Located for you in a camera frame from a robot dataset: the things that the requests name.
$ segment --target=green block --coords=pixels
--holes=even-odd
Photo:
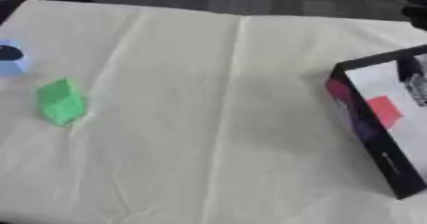
[[[38,110],[50,121],[65,126],[86,113],[83,96],[66,78],[36,91]]]

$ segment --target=black box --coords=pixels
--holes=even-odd
[[[419,193],[427,188],[426,174],[415,166],[415,161],[422,164],[425,161],[427,164],[427,151],[423,150],[427,149],[427,137],[425,138],[426,147],[419,148],[419,152],[415,152],[417,146],[422,146],[420,140],[423,137],[417,134],[417,142],[415,142],[413,140],[416,137],[411,135],[411,132],[418,133],[417,122],[422,121],[423,116],[420,115],[417,120],[412,120],[412,117],[417,117],[421,110],[427,113],[427,107],[421,108],[405,83],[394,77],[400,76],[402,79],[399,62],[425,53],[427,53],[427,45],[341,62],[335,66],[331,77],[326,82],[327,90],[337,104],[346,109],[355,133],[398,198]],[[396,67],[396,74],[391,70],[393,67]],[[374,77],[373,84],[369,81],[363,83],[362,79],[365,75],[368,79],[374,71],[381,71],[378,79]],[[375,82],[380,79],[383,80],[377,86]],[[390,94],[385,92],[383,96],[367,99],[369,94],[376,94],[381,88]],[[397,104],[404,105],[405,110],[409,108],[411,113],[405,114],[408,110],[402,111],[402,107]],[[397,123],[399,128],[396,130],[394,127]],[[424,123],[427,132],[427,120]],[[404,133],[405,129],[409,129],[409,133]],[[408,153],[415,153],[416,157],[413,159]],[[422,160],[420,157],[424,153],[425,160]]]

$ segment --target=table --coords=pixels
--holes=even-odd
[[[395,200],[323,82],[424,44],[407,23],[29,1],[0,28],[32,58],[0,80],[0,217],[19,223],[424,223]],[[34,90],[89,112],[56,127]]]

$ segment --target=white paper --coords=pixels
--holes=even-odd
[[[426,194],[393,198],[323,87],[336,62],[427,40],[407,23],[29,1],[0,37],[33,59],[0,80],[7,220],[427,219]],[[90,99],[70,128],[38,116],[31,94],[62,77]]]

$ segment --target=white object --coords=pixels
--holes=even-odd
[[[427,194],[394,199],[323,86],[336,62],[425,43],[407,23],[29,1],[0,37],[33,61],[0,80],[0,218],[427,220]],[[89,98],[65,129],[31,94],[60,77]]]

